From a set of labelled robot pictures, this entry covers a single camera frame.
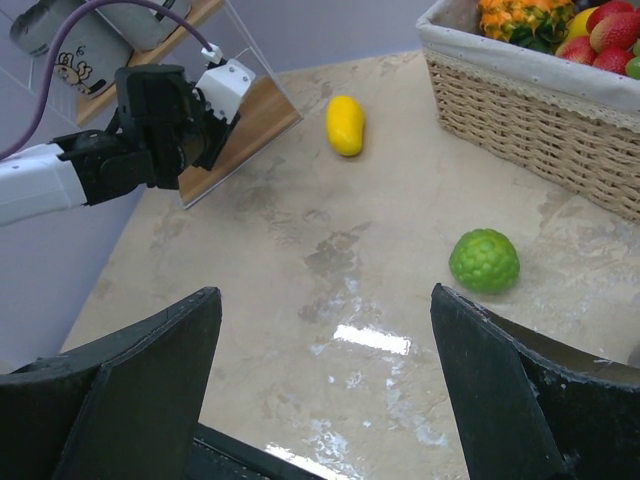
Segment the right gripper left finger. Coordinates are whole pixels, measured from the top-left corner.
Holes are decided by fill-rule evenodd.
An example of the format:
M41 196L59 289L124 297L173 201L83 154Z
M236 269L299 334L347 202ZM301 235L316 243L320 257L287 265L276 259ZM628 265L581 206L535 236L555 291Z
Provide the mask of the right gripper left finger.
M184 478L221 320L205 287L2 375L2 478Z

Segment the green bumpy citrus fruit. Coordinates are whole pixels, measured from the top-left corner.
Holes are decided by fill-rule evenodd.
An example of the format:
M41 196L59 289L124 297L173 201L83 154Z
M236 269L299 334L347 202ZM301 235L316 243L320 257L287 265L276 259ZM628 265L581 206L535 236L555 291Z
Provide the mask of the green bumpy citrus fruit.
M513 287L520 274L520 259L513 243L493 229L464 233L448 260L453 278L479 294L500 294Z

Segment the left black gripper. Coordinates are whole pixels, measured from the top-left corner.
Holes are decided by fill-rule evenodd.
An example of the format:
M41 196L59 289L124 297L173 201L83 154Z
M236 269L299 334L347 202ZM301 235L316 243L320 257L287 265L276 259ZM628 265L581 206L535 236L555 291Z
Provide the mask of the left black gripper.
M211 171L240 120L216 116L202 88L177 65L123 67L115 74L117 139L113 184L177 190L189 168Z

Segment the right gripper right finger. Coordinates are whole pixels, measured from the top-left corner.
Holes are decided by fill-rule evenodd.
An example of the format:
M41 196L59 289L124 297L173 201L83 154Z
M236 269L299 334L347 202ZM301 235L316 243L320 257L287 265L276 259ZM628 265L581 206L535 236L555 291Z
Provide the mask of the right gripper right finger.
M470 478L638 478L638 369L441 284L430 315Z

